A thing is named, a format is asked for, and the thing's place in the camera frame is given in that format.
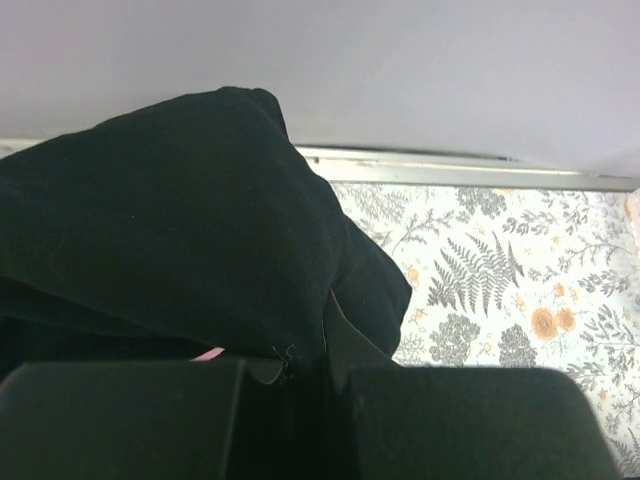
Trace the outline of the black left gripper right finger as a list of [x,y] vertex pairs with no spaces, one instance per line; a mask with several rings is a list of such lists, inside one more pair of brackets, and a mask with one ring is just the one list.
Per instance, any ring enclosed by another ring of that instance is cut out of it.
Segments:
[[552,369],[402,367],[325,324],[337,479],[616,479],[584,394]]

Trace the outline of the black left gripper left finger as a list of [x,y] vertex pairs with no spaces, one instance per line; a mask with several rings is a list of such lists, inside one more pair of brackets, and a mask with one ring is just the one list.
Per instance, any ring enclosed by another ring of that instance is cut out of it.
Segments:
[[273,360],[31,363],[1,385],[5,479],[273,479]]

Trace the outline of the black t shirt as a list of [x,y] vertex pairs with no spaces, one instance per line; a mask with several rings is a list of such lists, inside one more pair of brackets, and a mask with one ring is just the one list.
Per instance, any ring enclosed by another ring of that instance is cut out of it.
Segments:
[[314,366],[323,310],[392,355],[411,289],[262,89],[187,94],[1,162],[1,370],[186,359]]

